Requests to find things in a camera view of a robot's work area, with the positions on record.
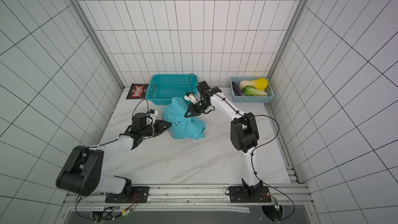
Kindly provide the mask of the teal long pants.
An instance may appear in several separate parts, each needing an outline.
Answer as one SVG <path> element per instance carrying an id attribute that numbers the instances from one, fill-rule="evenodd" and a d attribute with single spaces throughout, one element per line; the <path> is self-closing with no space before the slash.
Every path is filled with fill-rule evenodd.
<path id="1" fill-rule="evenodd" d="M 188 106 L 181 97 L 174 97 L 165 107 L 162 119 L 171 123 L 169 131 L 176 140 L 204 138 L 205 123 L 197 117 L 186 118 Z"/>

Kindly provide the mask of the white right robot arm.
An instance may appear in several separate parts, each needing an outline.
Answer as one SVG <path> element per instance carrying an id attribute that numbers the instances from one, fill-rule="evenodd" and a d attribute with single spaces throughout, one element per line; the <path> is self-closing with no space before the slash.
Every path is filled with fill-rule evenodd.
<path id="1" fill-rule="evenodd" d="M 220 111 L 230 120 L 230 140 L 234 148 L 241 152 L 243 161 L 247 164 L 247 174 L 242 178 L 242 190 L 229 191 L 230 196 L 244 198 L 251 202 L 258 197 L 263 190 L 263 181 L 258 179 L 256 148 L 258 146 L 259 131 L 256 117 L 253 113 L 241 112 L 231 103 L 218 87 L 209 87 L 203 81 L 197 85 L 200 97 L 196 97 L 193 91 L 187 92 L 185 100 L 190 101 L 185 113 L 186 118 L 209 114 L 212 107 Z"/>

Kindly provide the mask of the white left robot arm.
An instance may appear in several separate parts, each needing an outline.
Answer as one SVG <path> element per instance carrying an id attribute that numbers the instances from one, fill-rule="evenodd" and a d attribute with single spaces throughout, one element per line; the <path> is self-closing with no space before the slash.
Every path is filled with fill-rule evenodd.
<path id="1" fill-rule="evenodd" d="M 102 145 L 73 148 L 56 179 L 56 187 L 81 196 L 105 194 L 130 198 L 133 194 L 131 180 L 103 175 L 103 164 L 137 148 L 146 139 L 160 136 L 171 126 L 170 122 L 154 120 L 147 113 L 133 115 L 132 124 L 117 139 Z"/>

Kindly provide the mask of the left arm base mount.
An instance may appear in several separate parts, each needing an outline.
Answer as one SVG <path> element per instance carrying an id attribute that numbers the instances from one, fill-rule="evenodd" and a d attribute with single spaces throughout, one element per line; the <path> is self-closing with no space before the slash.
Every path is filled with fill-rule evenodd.
<path id="1" fill-rule="evenodd" d="M 120 194 L 108 194 L 106 196 L 105 202 L 120 204 L 146 203 L 149 195 L 149 189 L 150 188 L 147 186 L 129 186 Z"/>

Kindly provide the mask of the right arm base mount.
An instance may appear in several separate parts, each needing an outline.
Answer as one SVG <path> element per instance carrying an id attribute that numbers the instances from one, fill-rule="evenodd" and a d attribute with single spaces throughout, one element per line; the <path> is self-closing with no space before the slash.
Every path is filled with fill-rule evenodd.
<path id="1" fill-rule="evenodd" d="M 231 203 L 271 203 L 273 198 L 262 180 L 255 185 L 249 185 L 242 179 L 241 186 L 230 186 L 225 193 L 230 197 Z"/>

